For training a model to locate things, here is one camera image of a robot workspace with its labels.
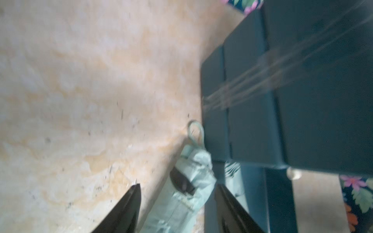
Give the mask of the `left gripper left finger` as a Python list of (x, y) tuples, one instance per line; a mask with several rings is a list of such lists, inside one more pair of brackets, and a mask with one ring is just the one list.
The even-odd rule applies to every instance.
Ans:
[(141, 205), (141, 186), (135, 184), (119, 200), (93, 233), (135, 233)]

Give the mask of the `teal drawer cabinet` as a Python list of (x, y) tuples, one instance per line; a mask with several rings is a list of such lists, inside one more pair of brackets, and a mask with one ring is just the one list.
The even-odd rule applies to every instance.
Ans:
[[(373, 3), (262, 1), (203, 62), (218, 184), (265, 233), (297, 233), (293, 182), (335, 173), (351, 233), (373, 230)], [(219, 232), (215, 195), (207, 231)]]

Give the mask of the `mint green umbrella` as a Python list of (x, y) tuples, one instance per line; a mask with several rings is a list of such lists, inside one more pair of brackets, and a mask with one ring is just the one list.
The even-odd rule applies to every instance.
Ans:
[(214, 190), (216, 178), (202, 124), (191, 121), (187, 134), (190, 142), (169, 172), (140, 230), (142, 233), (192, 232), (199, 211)]

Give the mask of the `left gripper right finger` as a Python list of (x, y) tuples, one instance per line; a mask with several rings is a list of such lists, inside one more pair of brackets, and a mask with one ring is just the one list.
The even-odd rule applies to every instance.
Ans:
[(215, 189), (217, 221), (221, 233), (264, 233), (223, 184)]

